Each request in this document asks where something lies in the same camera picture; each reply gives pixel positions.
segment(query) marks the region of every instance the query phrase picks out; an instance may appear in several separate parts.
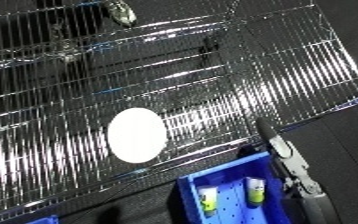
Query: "blue container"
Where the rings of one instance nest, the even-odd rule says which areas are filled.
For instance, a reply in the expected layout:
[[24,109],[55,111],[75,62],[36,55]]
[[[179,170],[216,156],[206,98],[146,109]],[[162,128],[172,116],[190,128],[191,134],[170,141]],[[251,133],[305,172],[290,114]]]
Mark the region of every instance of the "blue container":
[[27,224],[59,224],[59,219],[57,218],[57,216],[53,215],[48,218],[42,218],[33,222],[28,222]]
[[[178,185],[191,224],[287,224],[281,206],[282,182],[273,177],[267,152],[255,154],[179,178]],[[265,201],[259,207],[247,204],[246,177],[266,179]],[[206,217],[197,187],[218,186],[216,214]]]

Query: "dark floor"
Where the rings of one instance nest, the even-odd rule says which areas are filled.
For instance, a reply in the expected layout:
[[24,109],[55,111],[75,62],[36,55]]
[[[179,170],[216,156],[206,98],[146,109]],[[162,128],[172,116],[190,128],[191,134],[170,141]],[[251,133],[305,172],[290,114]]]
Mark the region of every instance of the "dark floor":
[[[358,65],[358,0],[317,2]],[[326,116],[286,136],[310,163],[313,177],[328,189],[343,222],[358,224],[358,107]],[[63,224],[71,224],[85,214],[76,223],[185,223],[179,194],[174,186],[175,178],[235,156],[235,153],[227,154],[219,161],[206,160],[149,178],[115,195],[115,200],[90,214],[85,214],[89,211],[88,206],[103,201],[116,189],[29,215],[25,220],[58,214]]]

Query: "white circle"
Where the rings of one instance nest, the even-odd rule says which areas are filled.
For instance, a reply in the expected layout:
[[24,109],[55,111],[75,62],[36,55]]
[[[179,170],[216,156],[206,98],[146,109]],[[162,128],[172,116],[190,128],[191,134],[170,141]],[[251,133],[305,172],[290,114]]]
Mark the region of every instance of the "white circle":
[[145,108],[120,112],[108,126],[107,142],[113,153],[128,163],[154,159],[165,148],[167,129],[161,117]]

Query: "wire shelf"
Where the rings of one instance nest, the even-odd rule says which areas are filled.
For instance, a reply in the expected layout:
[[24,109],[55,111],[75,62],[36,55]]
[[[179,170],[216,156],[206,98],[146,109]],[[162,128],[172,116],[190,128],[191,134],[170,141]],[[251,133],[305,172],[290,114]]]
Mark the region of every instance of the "wire shelf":
[[[254,136],[256,117],[287,125],[358,97],[357,67],[313,1],[127,3],[133,28],[102,1],[0,2],[0,220],[214,154]],[[141,165],[105,140],[132,107],[169,130]]]

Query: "metal grid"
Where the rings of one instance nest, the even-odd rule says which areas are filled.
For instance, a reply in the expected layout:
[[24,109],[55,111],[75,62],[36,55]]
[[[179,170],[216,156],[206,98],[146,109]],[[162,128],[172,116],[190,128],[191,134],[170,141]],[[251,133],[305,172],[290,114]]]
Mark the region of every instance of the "metal grid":
[[[100,2],[2,2],[0,212],[16,210],[0,220],[246,139],[258,116],[286,125],[358,97],[357,68],[311,1],[128,0],[131,29]],[[169,130],[146,164],[119,161],[105,141],[131,107]]]

